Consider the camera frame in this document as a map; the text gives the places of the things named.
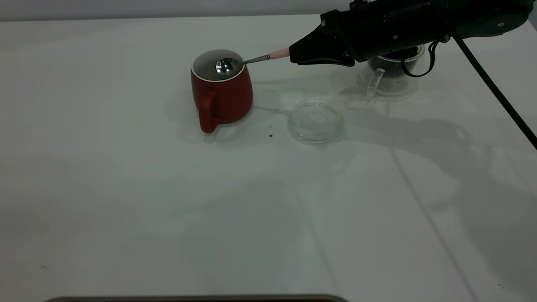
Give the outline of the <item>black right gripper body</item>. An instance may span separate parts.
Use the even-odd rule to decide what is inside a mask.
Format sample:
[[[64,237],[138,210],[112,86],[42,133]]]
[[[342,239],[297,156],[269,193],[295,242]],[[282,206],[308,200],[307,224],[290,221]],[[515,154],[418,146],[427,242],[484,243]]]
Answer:
[[[358,62],[442,37],[441,20],[429,0],[355,0],[347,11],[322,14],[321,29]]]

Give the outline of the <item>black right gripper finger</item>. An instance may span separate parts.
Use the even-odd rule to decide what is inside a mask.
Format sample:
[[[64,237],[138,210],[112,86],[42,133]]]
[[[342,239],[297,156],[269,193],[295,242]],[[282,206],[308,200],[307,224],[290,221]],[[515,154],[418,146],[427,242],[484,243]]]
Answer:
[[[289,47],[291,60],[349,60],[346,51],[338,37],[324,34],[320,25]]]
[[[297,65],[339,65],[353,67],[355,60],[351,57],[336,57],[336,58],[298,58],[293,57],[293,63]]]

